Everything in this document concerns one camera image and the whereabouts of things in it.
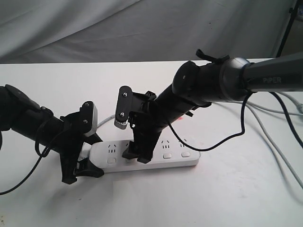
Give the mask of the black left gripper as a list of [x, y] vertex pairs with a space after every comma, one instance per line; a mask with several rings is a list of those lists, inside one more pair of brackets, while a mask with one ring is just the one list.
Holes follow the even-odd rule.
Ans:
[[77, 177], [81, 176], [102, 177], [104, 171], [95, 166], [88, 158], [78, 160], [84, 142], [93, 145], [103, 141], [97, 133], [88, 137], [91, 130], [89, 118], [75, 112], [65, 117], [62, 116], [61, 120], [64, 123], [59, 141], [62, 146], [60, 151], [62, 182], [72, 184], [77, 181]]

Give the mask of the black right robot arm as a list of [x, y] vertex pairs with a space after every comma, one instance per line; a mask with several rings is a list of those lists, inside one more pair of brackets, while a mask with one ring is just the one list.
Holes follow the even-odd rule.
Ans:
[[197, 108], [215, 102], [240, 101], [245, 105], [257, 92], [276, 96], [283, 91], [302, 91], [303, 55], [295, 53], [267, 61], [252, 63], [228, 55], [214, 58], [197, 50], [196, 55], [207, 64], [198, 66], [187, 61], [177, 70], [172, 83], [160, 94], [133, 92], [129, 86], [119, 89], [115, 126], [130, 125], [133, 141], [123, 152], [126, 159], [148, 163], [164, 128]]

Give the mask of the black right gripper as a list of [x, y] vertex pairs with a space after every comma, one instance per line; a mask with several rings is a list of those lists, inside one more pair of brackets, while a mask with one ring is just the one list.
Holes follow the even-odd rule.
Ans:
[[156, 96], [148, 91], [145, 94], [133, 92], [132, 106], [129, 114], [134, 140], [129, 142], [122, 153], [126, 159], [136, 158], [138, 162], [148, 163], [166, 125], [160, 109], [165, 106], [162, 95]]

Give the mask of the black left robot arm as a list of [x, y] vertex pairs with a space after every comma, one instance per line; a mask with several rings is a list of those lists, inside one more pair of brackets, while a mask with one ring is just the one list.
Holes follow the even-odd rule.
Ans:
[[0, 130], [13, 130], [35, 142], [46, 157], [50, 150], [60, 155], [62, 182], [72, 184], [79, 176], [99, 178], [104, 171], [88, 158], [79, 160], [84, 143], [101, 142], [97, 135], [98, 110], [86, 101], [79, 111], [56, 118], [53, 112], [31, 100], [12, 85], [0, 88]]

